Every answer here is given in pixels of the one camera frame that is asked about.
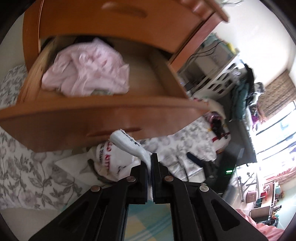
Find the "white printed sock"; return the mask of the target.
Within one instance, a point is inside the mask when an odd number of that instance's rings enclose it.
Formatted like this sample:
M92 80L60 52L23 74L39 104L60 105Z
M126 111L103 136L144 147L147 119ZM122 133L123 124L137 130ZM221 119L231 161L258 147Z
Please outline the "white printed sock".
M152 161L151 161L151 153L146 151L142 145L136 141L133 137L127 134L124 130L116 130L111 135L109 140L114 143L119 149L138 157L141 161L143 161L148 170L148 199L153 201L152 198L152 178L151 178L151 169L152 169Z

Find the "pink shirt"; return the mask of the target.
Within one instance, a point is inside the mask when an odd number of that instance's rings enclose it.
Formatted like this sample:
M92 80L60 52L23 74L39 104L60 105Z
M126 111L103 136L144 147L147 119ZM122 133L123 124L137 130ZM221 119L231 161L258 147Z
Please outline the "pink shirt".
M126 94L130 66L102 40L73 44L60 51L42 77L42 89L67 97L90 96L96 91Z

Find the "white cloth garment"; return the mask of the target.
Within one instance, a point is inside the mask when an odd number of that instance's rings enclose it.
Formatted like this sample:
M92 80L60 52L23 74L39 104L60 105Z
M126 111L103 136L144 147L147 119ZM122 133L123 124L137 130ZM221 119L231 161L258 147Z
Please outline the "white cloth garment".
M56 162L56 166L89 186L117 182L128 177L132 168L138 165L139 158L119 149L110 141Z

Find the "colourful toy pile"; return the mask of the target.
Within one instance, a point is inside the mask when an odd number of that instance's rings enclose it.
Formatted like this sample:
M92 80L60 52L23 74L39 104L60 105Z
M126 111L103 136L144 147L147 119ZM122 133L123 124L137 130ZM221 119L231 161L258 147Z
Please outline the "colourful toy pile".
M214 134L213 142L226 140L230 141L230 132L226 130L224 118L216 111L210 111L203 115L206 122L210 125L210 132Z

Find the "teal plaid fabric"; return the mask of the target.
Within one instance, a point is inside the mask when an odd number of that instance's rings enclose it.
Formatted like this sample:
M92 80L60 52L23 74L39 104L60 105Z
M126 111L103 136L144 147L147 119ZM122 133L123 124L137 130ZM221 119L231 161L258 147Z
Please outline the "teal plaid fabric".
M169 204L131 204L128 209L125 240L174 240Z

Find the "white decorative shelf rack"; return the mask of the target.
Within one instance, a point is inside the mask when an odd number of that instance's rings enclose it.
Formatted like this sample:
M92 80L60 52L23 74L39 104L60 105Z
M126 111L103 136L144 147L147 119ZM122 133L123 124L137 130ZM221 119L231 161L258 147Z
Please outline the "white decorative shelf rack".
M220 99L228 94L246 75L247 70L241 62L231 62L213 77L206 76L191 90L193 98Z

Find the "teal hanging jacket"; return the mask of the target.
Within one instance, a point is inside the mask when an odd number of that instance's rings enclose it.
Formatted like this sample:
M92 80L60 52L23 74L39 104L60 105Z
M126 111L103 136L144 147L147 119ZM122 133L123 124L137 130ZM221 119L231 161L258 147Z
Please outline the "teal hanging jacket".
M250 97L254 94L254 73L253 70L244 64L246 74L234 87L232 92L231 120L242 121L245 118L246 108Z

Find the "white bedside cabinet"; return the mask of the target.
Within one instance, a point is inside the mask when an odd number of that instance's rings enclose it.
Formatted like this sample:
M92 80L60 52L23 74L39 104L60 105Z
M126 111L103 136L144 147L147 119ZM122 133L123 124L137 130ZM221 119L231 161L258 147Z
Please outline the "white bedside cabinet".
M187 91L207 84L238 53L231 43L211 33L178 71L181 84Z

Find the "floral grey white blanket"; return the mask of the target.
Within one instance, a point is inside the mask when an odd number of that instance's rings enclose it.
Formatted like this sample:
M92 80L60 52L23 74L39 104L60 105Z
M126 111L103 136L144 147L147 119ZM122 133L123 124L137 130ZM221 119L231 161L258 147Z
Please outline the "floral grey white blanket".
M204 117L173 135L144 139L140 144L157 153L159 161L180 179L200 170L187 158L188 152L214 161L220 148ZM88 189L87 184L56 165L73 155L72 150L35 153L1 130L1 209L66 208Z

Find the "open wooden drawer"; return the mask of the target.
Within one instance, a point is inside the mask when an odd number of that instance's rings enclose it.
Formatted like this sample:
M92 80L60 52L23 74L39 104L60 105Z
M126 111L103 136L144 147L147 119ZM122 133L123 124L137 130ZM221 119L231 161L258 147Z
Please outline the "open wooden drawer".
M163 55L144 44L109 39L130 66L124 95L65 97L41 89L41 78L74 37L51 40L25 80L16 105L1 110L1 127L35 152L91 147L119 129L137 140L167 136L208 111L189 99Z

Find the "wooden dresser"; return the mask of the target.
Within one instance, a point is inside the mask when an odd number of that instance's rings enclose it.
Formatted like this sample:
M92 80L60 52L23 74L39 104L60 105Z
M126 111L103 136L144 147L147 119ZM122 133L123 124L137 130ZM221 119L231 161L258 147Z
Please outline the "wooden dresser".
M118 37L171 53L178 71L229 16L215 1L36 1L23 18L23 54L31 68L41 40L59 35Z

